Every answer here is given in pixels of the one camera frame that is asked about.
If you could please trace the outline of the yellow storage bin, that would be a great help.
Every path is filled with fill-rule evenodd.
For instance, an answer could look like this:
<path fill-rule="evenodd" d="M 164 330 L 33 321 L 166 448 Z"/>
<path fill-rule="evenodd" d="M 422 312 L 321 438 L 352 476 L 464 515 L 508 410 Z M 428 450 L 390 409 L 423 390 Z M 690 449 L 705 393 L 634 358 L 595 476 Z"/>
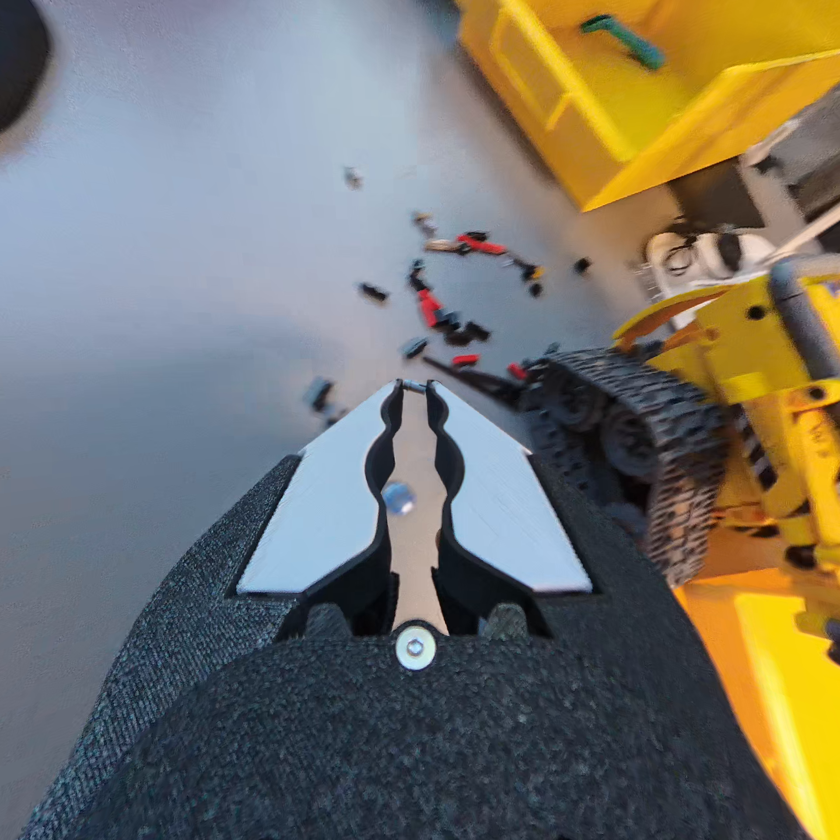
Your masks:
<path fill-rule="evenodd" d="M 585 212 L 739 156 L 838 84 L 836 1 L 457 2 L 458 40 Z M 665 53 L 647 70 L 611 14 Z"/>

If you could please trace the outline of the printed paper sheets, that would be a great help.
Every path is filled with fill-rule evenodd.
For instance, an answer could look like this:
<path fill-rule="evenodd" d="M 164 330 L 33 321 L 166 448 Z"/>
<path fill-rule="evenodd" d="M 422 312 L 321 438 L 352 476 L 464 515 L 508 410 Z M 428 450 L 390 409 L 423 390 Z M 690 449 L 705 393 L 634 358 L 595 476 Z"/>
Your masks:
<path fill-rule="evenodd" d="M 679 218 L 647 241 L 640 277 L 647 299 L 656 303 L 739 281 L 752 275 L 774 250 L 769 240 L 751 230 Z"/>

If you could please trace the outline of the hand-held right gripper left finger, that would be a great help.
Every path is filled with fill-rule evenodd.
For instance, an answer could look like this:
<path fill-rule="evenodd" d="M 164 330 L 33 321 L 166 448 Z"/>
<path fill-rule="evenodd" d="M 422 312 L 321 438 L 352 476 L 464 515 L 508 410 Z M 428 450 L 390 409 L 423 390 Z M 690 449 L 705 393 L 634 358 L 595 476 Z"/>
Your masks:
<path fill-rule="evenodd" d="M 391 381 L 315 437 L 237 581 L 238 595 L 374 600 L 390 579 L 382 490 L 395 466 L 404 388 Z"/>

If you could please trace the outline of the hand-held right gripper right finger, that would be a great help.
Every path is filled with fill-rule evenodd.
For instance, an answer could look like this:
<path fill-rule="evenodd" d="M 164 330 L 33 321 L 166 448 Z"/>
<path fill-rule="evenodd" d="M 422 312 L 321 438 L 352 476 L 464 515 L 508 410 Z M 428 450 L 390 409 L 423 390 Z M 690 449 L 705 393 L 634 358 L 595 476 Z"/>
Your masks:
<path fill-rule="evenodd" d="M 531 451 L 439 381 L 426 385 L 446 490 L 440 548 L 537 596 L 591 594 L 592 580 L 531 465 Z"/>

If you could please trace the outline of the yellow tracked toy robot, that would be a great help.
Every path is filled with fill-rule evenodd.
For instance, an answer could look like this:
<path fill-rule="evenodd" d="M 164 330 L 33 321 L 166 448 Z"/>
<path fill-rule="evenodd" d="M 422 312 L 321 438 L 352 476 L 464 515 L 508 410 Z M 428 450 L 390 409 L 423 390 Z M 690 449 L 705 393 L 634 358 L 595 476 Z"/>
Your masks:
<path fill-rule="evenodd" d="M 535 453 L 675 589 L 716 527 L 783 541 L 795 621 L 838 664 L 838 255 L 663 299 L 604 348 L 526 366 Z"/>

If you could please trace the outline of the yellow parts tray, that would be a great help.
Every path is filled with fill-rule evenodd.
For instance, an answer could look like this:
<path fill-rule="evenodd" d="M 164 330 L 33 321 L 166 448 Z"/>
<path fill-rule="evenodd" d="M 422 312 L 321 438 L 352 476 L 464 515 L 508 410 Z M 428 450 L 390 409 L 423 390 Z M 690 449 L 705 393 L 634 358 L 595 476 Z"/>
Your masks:
<path fill-rule="evenodd" d="M 739 726 L 805 830 L 839 838 L 839 670 L 809 604 L 780 572 L 683 585 Z"/>

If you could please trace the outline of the green curved tool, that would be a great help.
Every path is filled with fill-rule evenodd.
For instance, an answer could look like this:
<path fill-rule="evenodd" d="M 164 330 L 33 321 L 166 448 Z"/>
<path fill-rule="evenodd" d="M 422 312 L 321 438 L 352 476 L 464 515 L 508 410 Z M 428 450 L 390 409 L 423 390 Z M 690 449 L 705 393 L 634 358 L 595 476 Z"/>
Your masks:
<path fill-rule="evenodd" d="M 630 57 L 642 67 L 658 71 L 665 67 L 665 53 L 646 38 L 635 33 L 611 14 L 598 14 L 579 24 L 583 34 L 607 33 L 624 46 Z"/>

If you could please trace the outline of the pile of small pins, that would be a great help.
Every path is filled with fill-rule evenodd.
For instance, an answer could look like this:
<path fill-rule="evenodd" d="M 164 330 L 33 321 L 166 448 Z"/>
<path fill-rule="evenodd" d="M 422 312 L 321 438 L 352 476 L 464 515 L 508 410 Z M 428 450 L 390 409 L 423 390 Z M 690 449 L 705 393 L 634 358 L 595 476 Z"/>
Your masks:
<path fill-rule="evenodd" d="M 509 265 L 517 269 L 520 279 L 534 297 L 542 293 L 539 280 L 543 275 L 543 268 L 515 254 L 507 246 L 490 241 L 488 232 L 473 230 L 459 234 L 453 239 L 438 238 L 433 216 L 422 212 L 413 213 L 413 224 L 425 236 L 423 247 L 426 252 L 461 257 L 483 254 L 493 258 L 504 258 Z M 475 341 L 488 342 L 491 331 L 474 320 L 463 320 L 456 312 L 444 307 L 427 283 L 425 269 L 424 261 L 415 259 L 408 271 L 406 284 L 413 290 L 426 327 L 442 333 L 445 341 L 456 348 L 469 347 Z M 479 353 L 461 353 L 445 363 L 426 355 L 427 345 L 427 339 L 415 339 L 406 345 L 402 357 L 408 361 L 420 357 L 436 370 L 453 376 L 495 402 L 509 407 L 516 407 L 526 386 L 537 379 L 536 362 L 510 363 L 507 366 L 506 377 L 500 377 L 478 370 Z"/>

